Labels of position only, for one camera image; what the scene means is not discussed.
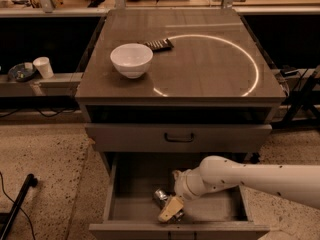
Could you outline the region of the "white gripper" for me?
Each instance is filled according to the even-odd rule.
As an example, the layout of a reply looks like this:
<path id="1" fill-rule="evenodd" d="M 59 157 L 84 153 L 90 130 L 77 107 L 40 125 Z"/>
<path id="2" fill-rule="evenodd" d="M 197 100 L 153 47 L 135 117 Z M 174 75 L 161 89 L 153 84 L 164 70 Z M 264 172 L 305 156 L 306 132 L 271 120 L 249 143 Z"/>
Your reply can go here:
<path id="1" fill-rule="evenodd" d="M 212 192 L 212 186 L 204 182 L 199 168 L 185 171 L 174 170 L 173 177 L 175 180 L 174 191 L 178 197 L 166 196 L 160 199 L 161 211 L 158 220 L 162 223 L 182 219 L 184 216 L 183 200 L 195 200 Z"/>

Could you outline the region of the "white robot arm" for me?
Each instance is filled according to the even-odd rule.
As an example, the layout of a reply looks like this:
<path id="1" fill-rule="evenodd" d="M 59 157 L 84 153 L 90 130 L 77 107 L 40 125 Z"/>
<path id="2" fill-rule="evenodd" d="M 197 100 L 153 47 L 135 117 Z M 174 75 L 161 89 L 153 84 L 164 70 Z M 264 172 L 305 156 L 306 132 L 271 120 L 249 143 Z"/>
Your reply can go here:
<path id="1" fill-rule="evenodd" d="M 198 167 L 174 170 L 174 195 L 158 220 L 166 223 L 184 204 L 209 193 L 245 186 L 313 208 L 320 208 L 319 165 L 243 164 L 220 156 L 204 158 Z"/>

